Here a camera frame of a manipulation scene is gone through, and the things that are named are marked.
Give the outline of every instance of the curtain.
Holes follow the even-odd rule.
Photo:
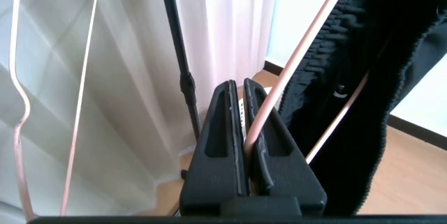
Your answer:
[[[22,129],[34,211],[59,213],[93,0],[21,0],[17,75],[31,100]],[[177,0],[200,115],[212,92],[263,67],[274,0]],[[20,214],[13,128],[23,113],[8,73],[12,0],[0,1],[0,221]],[[98,0],[69,215],[156,205],[195,140],[163,0]]]

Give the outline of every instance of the light brown floor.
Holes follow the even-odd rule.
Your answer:
[[[253,79],[271,87],[277,76],[263,70]],[[182,168],[191,158],[192,153],[181,158]],[[160,185],[157,208],[142,214],[171,215],[182,185],[180,179]],[[447,214],[447,151],[388,127],[385,154],[359,214]]]

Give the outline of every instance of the black fabric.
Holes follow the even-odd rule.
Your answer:
[[[325,25],[357,8],[364,12],[351,21],[359,26],[323,27],[287,84],[279,112],[307,155],[370,69],[365,88],[311,163],[328,194],[326,215],[354,214],[365,201],[390,111],[447,51],[447,25],[439,14],[445,7],[445,0],[339,0]],[[333,43],[328,31],[345,39]],[[331,46],[326,62],[312,60],[316,45],[317,52]],[[309,61],[318,72],[310,74]]]

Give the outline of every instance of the pink cable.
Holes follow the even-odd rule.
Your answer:
[[[351,97],[348,99],[348,102],[344,105],[342,110],[338,113],[338,115],[335,117],[335,119],[330,123],[328,128],[324,131],[323,135],[320,137],[320,139],[316,142],[314,147],[312,147],[312,150],[310,150],[309,154],[306,156],[306,162],[307,164],[310,164],[312,160],[314,159],[315,155],[320,151],[321,147],[326,143],[326,140],[330,137],[332,132],[336,129],[340,121],[343,119],[344,115],[348,112],[351,105],[354,103],[354,101],[357,99],[358,95],[362,91],[363,87],[366,84],[366,81],[368,80],[369,71],[366,72],[365,76],[363,76],[362,81],[360,81],[360,84],[357,86],[356,90],[352,93]]]
[[[326,0],[324,2],[320,11],[314,18],[314,21],[307,29],[306,34],[303,36],[300,43],[293,52],[291,58],[288,60],[286,67],[284,67],[281,75],[279,75],[278,82],[275,84],[273,89],[268,94],[267,98],[264,100],[264,103],[261,105],[261,108],[259,109],[258,114],[256,115],[256,118],[254,119],[254,122],[249,129],[247,138],[244,143],[244,152],[248,158],[248,161],[250,161],[253,145],[258,139],[259,133],[261,132],[265,121],[270,115],[274,104],[277,102],[279,96],[281,95],[281,92],[284,90],[284,87],[290,80],[293,72],[298,67],[298,64],[301,62],[302,58],[306,54],[307,49],[312,44],[312,41],[315,39],[318,31],[323,26],[326,18],[328,18],[330,11],[334,8],[337,1],[338,0]]]
[[[14,127],[14,159],[15,159],[15,174],[17,176],[17,184],[19,188],[20,202],[22,203],[23,214],[27,221],[34,218],[33,207],[31,199],[29,198],[27,176],[25,174],[22,139],[20,138],[20,131],[25,124],[31,111],[31,103],[29,102],[27,93],[20,85],[16,73],[16,51],[17,51],[17,30],[19,25],[19,9],[20,0],[13,0],[13,21],[11,26],[11,39],[9,48],[9,73],[14,87],[22,97],[25,111],[19,123]]]
[[[78,138],[78,129],[79,129],[79,118],[81,114],[82,97],[84,95],[85,73],[87,72],[87,61],[89,59],[91,31],[93,29],[93,21],[95,18],[97,1],[98,0],[93,0],[93,8],[91,10],[89,33],[87,35],[87,45],[85,47],[84,64],[82,65],[82,74],[78,94],[78,104],[76,105],[75,125],[73,127],[73,138],[71,140],[70,157],[68,159],[67,177],[65,180],[65,190],[64,190],[64,198],[62,200],[61,216],[64,216],[66,214],[68,195],[70,194],[71,174],[73,172],[73,162],[75,160],[76,140]]]

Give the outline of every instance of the curtain fold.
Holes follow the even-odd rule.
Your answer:
[[[31,100],[22,141],[42,216],[59,213],[92,2],[21,2],[17,74]],[[216,85],[241,85],[263,67],[274,0],[177,5],[204,115]],[[1,0],[0,203],[14,209],[13,128],[23,104],[8,73],[11,8],[12,0]],[[163,0],[98,0],[68,214],[152,208],[156,185],[179,177],[178,156],[194,144]]]

